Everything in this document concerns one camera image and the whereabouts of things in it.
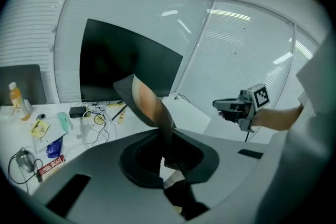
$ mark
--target power adapter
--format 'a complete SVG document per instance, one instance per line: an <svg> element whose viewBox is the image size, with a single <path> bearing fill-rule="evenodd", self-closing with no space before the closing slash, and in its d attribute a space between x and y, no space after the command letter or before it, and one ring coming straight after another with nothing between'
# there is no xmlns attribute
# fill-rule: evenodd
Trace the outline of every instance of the power adapter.
<svg viewBox="0 0 336 224"><path fill-rule="evenodd" d="M73 106L72 108L70 108L69 116L72 119L81 118L83 117L85 112L86 106Z"/></svg>

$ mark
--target bottle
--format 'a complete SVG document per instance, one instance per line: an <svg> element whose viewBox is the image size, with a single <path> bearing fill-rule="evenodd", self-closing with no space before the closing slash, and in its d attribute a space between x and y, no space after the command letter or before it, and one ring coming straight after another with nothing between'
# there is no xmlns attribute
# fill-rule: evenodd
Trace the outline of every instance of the bottle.
<svg viewBox="0 0 336 224"><path fill-rule="evenodd" d="M14 109L20 113L21 120L29 120L30 114L22 98L20 89L16 86L15 82L9 84L9 97L13 103Z"/></svg>

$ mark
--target bottle label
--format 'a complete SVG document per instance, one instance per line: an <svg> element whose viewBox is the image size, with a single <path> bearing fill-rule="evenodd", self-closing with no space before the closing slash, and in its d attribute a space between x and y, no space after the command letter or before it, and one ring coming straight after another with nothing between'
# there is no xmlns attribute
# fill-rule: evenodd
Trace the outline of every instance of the bottle label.
<svg viewBox="0 0 336 224"><path fill-rule="evenodd" d="M22 97L19 97L18 99L12 100L14 109L20 113L20 118L23 119L25 116L28 115L28 110L26 108L26 104Z"/></svg>

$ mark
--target teal object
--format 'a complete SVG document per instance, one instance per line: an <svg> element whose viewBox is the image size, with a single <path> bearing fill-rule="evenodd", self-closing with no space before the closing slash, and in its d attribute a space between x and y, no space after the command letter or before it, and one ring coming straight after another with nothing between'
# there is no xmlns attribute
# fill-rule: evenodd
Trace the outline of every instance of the teal object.
<svg viewBox="0 0 336 224"><path fill-rule="evenodd" d="M63 131L69 133L69 131L72 130L73 125L72 122L70 121L70 118L68 117L68 114L65 112L58 112L57 117L62 126Z"/></svg>

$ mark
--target white bottle cap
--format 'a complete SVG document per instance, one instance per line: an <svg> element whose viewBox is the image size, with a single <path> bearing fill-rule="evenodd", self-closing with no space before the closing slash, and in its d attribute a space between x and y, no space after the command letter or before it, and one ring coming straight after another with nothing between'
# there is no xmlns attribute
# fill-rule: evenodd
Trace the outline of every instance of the white bottle cap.
<svg viewBox="0 0 336 224"><path fill-rule="evenodd" d="M13 91L16 88L16 82L12 82L9 84L9 89Z"/></svg>

